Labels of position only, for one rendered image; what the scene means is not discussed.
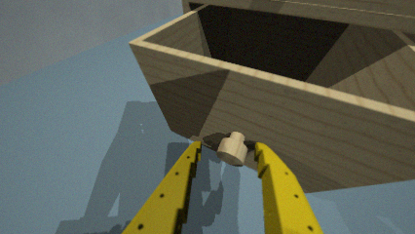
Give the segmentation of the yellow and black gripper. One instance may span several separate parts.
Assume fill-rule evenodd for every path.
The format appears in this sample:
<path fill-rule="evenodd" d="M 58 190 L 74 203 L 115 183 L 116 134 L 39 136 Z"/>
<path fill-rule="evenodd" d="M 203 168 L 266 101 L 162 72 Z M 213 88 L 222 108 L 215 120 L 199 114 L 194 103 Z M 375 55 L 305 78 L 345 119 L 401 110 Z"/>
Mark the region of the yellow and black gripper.
<path fill-rule="evenodd" d="M 181 234 L 201 154 L 202 142 L 194 141 L 122 234 Z M 254 161 L 262 179 L 265 234 L 323 234 L 296 176 L 279 156 L 256 142 Z"/>

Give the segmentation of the tan wooden chest of drawers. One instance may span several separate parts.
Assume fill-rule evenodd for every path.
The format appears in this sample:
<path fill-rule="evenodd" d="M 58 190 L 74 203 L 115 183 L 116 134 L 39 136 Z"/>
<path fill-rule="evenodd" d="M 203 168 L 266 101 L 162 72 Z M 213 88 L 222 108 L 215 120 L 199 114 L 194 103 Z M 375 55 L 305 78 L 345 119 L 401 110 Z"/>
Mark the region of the tan wooden chest of drawers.
<path fill-rule="evenodd" d="M 415 43 L 414 17 L 279 0 L 182 0 L 183 15 L 205 4 L 400 31 Z"/>

